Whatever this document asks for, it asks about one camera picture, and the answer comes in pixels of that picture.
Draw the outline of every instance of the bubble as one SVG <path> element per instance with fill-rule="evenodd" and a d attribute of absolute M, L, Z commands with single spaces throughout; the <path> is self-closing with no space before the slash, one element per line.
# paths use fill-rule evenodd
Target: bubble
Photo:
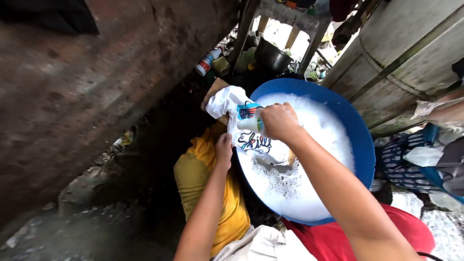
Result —
<path fill-rule="evenodd" d="M 266 95 L 256 102 L 264 107 L 274 103 L 290 103 L 298 116 L 299 124 L 325 150 L 354 172 L 353 152 L 346 130 L 327 106 L 309 98 L 284 93 Z M 330 217 L 298 159 L 290 170 L 279 172 L 275 168 L 268 170 L 260 165 L 255 156 L 244 152 L 239 154 L 248 182 L 258 197 L 272 210 L 301 221 Z"/>

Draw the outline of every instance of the person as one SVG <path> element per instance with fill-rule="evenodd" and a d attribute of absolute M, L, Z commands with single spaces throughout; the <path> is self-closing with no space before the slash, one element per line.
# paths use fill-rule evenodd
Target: person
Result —
<path fill-rule="evenodd" d="M 264 225 L 249 229 L 231 170 L 232 136 L 218 137 L 221 127 L 214 124 L 192 140 L 193 146 L 174 166 L 187 219 L 175 261 L 412 261 L 422 260 L 417 251 L 432 251 L 427 226 L 406 212 L 380 205 L 355 175 L 298 125 L 290 104 L 267 106 L 260 116 L 266 135 L 296 154 L 336 222 L 308 227 L 282 218 L 289 229 L 285 233 Z"/>

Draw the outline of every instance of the plastic bottle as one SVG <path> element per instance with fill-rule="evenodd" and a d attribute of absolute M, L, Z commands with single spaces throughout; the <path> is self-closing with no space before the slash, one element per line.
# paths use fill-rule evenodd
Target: plastic bottle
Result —
<path fill-rule="evenodd" d="M 219 55 L 222 53 L 222 47 L 219 46 L 218 49 L 214 49 L 209 51 L 201 60 L 200 63 L 198 63 L 195 66 L 195 70 L 197 73 L 201 76 L 205 76 L 206 73 L 211 69 L 211 62 L 214 61 L 219 57 Z"/>
<path fill-rule="evenodd" d="M 259 134 L 266 136 L 265 130 L 264 130 L 264 123 L 261 117 L 259 116 L 259 112 L 262 110 L 262 108 L 258 108 L 256 110 L 256 113 L 253 117 L 246 119 L 246 120 L 240 120 L 237 122 L 237 128 L 239 130 L 251 130 L 253 132 L 258 132 Z"/>

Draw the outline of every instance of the soap suds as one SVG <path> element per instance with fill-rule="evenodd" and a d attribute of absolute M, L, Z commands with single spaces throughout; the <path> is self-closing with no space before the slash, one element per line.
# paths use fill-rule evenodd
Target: soap suds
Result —
<path fill-rule="evenodd" d="M 353 152 L 345 127 L 324 105 L 326 103 L 286 93 L 273 93 L 256 101 L 263 107 L 284 102 L 292 105 L 300 125 L 325 150 L 354 172 Z M 247 155 L 242 150 L 237 152 L 251 187 L 272 210 L 301 221 L 317 221 L 330 217 L 298 159 L 293 163 L 292 170 L 282 173 L 275 168 L 267 170 L 257 163 L 255 156 Z"/>

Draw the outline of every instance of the hand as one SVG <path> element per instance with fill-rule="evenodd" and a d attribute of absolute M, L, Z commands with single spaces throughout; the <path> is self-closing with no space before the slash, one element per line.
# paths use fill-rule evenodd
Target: hand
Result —
<path fill-rule="evenodd" d="M 229 170 L 232 157 L 232 134 L 224 133 L 216 143 L 216 166 Z"/>
<path fill-rule="evenodd" d="M 289 103 L 276 103 L 267 106 L 259 116 L 263 119 L 266 136 L 288 143 L 297 136 L 302 127 L 298 124 L 298 117 Z"/>

